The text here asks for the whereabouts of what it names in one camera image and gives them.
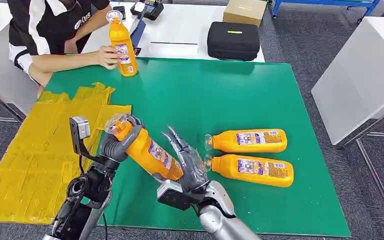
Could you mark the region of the person's right hand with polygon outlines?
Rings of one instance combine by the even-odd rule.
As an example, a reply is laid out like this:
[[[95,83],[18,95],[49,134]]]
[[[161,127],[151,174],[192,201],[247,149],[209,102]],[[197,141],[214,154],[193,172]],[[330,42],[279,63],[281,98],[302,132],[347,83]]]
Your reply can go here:
[[[93,64],[108,70],[115,69],[119,63],[118,50],[112,46],[101,46],[94,52]]]

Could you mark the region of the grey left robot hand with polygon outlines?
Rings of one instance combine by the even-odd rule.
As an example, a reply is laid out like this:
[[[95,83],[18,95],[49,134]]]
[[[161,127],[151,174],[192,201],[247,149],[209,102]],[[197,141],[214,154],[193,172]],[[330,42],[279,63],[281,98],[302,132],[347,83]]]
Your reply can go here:
[[[127,132],[127,135],[121,140],[118,140],[114,135],[116,131],[116,121],[119,120],[132,125],[132,128]],[[100,142],[99,154],[115,162],[124,161],[128,156],[126,153],[127,148],[136,140],[143,127],[143,122],[134,115],[127,113],[114,114],[104,125],[105,135]]]

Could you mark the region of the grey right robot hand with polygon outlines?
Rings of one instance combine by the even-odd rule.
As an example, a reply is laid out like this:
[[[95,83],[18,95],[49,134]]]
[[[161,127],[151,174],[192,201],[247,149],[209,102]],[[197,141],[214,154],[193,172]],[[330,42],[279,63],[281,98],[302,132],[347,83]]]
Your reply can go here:
[[[183,171],[183,175],[178,183],[186,193],[201,193],[210,182],[203,160],[197,149],[187,143],[171,126],[162,132],[177,155],[178,162]]]

